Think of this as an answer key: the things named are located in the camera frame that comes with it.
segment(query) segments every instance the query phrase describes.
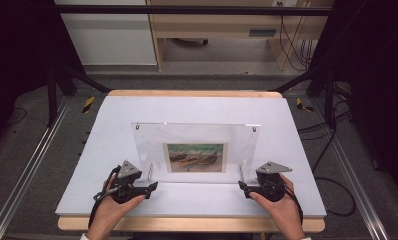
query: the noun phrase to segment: photo print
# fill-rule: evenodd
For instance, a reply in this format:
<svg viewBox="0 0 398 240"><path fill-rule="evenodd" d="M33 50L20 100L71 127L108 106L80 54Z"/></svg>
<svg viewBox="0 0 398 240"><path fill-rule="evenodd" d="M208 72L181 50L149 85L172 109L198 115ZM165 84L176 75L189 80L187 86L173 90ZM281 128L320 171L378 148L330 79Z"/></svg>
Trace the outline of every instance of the photo print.
<svg viewBox="0 0 398 240"><path fill-rule="evenodd" d="M164 144L168 172L223 173L227 144Z"/></svg>

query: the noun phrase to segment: sleeve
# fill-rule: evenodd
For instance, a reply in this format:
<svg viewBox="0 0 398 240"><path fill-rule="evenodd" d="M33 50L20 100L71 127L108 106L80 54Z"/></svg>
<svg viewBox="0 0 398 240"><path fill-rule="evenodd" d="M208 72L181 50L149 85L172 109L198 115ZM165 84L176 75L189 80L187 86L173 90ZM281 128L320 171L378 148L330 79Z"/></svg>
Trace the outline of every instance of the sleeve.
<svg viewBox="0 0 398 240"><path fill-rule="evenodd" d="M80 240L89 240L89 239L86 237L86 234L83 233L83 235L81 235Z"/></svg>

